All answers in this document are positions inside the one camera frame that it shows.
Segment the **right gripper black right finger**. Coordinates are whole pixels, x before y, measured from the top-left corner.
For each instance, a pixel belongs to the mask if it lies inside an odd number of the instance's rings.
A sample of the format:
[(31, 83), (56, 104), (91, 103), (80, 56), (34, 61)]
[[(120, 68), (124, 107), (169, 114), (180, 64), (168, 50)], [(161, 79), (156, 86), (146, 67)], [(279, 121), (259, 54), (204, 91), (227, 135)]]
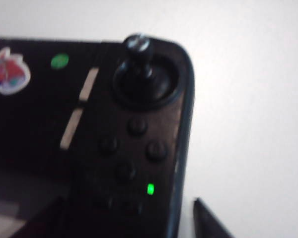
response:
[(196, 238), (234, 237), (201, 198), (196, 198), (194, 201), (193, 221)]

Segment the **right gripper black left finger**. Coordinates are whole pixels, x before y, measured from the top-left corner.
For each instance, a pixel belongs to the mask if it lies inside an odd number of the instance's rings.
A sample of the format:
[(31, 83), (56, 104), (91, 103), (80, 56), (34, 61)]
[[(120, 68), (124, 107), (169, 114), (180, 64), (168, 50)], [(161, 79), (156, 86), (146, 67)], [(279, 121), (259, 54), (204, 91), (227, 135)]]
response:
[(57, 197), (17, 230), (14, 237), (56, 238), (62, 227), (68, 201), (68, 198)]

